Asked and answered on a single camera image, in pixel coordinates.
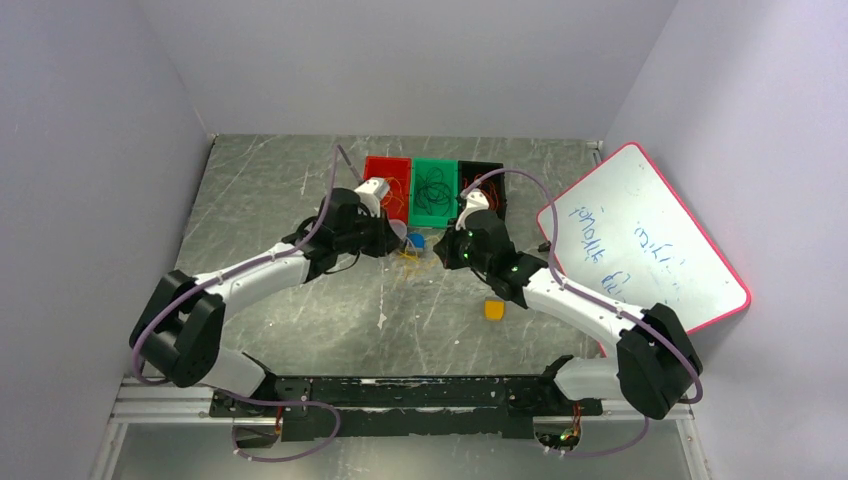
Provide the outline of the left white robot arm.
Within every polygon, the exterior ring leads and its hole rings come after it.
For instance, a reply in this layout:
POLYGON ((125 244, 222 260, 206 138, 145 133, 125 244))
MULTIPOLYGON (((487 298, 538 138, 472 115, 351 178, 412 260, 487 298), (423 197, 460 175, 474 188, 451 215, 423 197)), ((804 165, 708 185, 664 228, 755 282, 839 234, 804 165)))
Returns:
POLYGON ((318 216, 266 252, 223 270, 163 276, 129 339, 134 371, 147 363, 178 387, 203 384, 235 393, 251 415, 271 411, 277 388, 270 372, 222 347, 224 324, 272 294, 337 272, 342 255, 379 258, 397 249, 401 239, 381 205, 388 191, 381 178, 334 188, 318 216))

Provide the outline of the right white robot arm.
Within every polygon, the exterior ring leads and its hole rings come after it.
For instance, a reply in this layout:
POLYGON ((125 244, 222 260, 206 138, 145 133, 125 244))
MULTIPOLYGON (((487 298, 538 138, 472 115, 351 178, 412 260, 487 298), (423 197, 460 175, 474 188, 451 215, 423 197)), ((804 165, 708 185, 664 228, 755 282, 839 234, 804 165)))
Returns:
POLYGON ((566 360, 539 391, 550 413, 576 401, 623 400, 663 419, 704 396, 701 360, 676 312, 613 300, 568 279, 552 263, 520 252, 505 222, 481 210, 449 222, 433 250, 448 270, 467 269, 502 300, 564 320, 603 346, 605 355, 566 360))

